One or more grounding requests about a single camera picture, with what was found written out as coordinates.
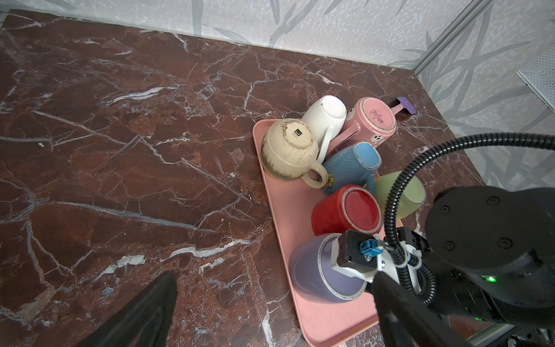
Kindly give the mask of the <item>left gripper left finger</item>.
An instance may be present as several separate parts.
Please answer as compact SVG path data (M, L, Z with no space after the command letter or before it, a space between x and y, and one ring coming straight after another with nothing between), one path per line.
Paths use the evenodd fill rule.
M167 271L78 346L165 346L177 300L176 273Z

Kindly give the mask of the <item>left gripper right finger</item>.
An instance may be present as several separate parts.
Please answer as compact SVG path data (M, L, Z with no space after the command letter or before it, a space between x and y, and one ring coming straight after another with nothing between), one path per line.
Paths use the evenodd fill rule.
M374 276L372 294L384 345L469 345L386 273Z

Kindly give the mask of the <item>lavender purple mug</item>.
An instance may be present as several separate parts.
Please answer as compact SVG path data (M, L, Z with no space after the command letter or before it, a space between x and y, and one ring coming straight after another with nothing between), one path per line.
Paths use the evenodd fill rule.
M293 250L288 271L294 289L310 302L342 304L358 299L367 286L331 268L332 242L338 234L322 234Z

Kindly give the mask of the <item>red mug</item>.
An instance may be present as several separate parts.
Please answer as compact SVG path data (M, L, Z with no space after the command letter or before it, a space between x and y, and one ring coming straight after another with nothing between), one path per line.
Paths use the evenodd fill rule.
M348 185L315 205L311 223L316 236L348 230L372 235L382 228L382 209L367 189Z

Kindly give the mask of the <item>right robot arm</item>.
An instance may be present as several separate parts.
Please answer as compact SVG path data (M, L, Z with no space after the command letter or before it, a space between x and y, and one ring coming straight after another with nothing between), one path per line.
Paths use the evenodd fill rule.
M440 192L426 216L423 261L436 277L429 309L554 328L554 190L490 186Z

